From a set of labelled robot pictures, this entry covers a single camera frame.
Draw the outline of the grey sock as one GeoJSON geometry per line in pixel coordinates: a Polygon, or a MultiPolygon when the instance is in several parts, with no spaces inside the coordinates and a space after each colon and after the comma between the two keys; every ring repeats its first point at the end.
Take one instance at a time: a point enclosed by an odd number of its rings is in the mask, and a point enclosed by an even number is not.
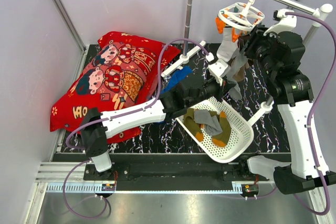
{"type": "Polygon", "coordinates": [[[204,125],[206,133],[210,136],[219,135],[223,132],[217,113],[211,115],[208,110],[195,110],[194,120],[197,124],[204,125]]]}
{"type": "Polygon", "coordinates": [[[241,100],[242,95],[239,82],[243,81],[245,77],[245,67],[247,57],[236,49],[233,53],[233,58],[230,63],[230,71],[227,74],[227,84],[229,85],[229,95],[234,100],[241,100]]]}

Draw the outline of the white round clip hanger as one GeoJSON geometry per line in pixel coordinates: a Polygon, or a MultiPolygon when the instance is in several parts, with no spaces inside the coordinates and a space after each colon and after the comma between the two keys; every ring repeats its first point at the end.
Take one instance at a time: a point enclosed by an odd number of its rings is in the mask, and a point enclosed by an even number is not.
{"type": "Polygon", "coordinates": [[[224,33],[225,28],[231,28],[232,42],[241,35],[249,33],[256,25],[260,24],[265,14],[253,7],[256,0],[247,0],[247,3],[235,2],[218,11],[215,24],[219,34],[224,33]]]}

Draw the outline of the green striped sock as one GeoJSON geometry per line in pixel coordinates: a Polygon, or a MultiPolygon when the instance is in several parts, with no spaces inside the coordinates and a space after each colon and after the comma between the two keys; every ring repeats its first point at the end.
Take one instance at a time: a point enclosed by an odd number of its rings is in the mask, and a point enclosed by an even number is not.
{"type": "Polygon", "coordinates": [[[229,141],[232,128],[226,114],[223,111],[219,114],[217,118],[219,119],[219,125],[222,129],[222,132],[212,136],[212,142],[216,146],[225,147],[229,141]]]}
{"type": "Polygon", "coordinates": [[[204,134],[201,131],[200,125],[195,122],[194,112],[194,109],[188,108],[183,116],[183,123],[191,135],[194,136],[199,142],[202,142],[204,140],[204,134]]]}

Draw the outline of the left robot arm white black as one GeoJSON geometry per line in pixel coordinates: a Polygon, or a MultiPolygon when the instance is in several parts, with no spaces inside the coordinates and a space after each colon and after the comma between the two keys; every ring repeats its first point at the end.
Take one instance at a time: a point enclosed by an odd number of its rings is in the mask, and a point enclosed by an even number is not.
{"type": "Polygon", "coordinates": [[[103,180],[113,175],[107,140],[121,132],[149,123],[164,122],[184,115],[187,109],[209,98],[221,100],[228,93],[227,81],[214,77],[186,77],[157,99],[126,109],[99,112],[89,110],[78,132],[86,156],[95,166],[95,174],[103,180]]]}

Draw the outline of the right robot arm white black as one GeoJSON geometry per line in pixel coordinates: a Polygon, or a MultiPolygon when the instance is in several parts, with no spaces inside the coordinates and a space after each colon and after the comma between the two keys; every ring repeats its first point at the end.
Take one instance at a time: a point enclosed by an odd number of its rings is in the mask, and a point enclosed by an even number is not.
{"type": "Polygon", "coordinates": [[[297,194],[335,184],[317,137],[310,111],[316,103],[309,78],[300,70],[306,48],[300,35],[275,33],[257,25],[238,40],[240,52],[259,62],[269,94],[285,124],[291,164],[276,165],[271,174],[281,193],[297,194]]]}

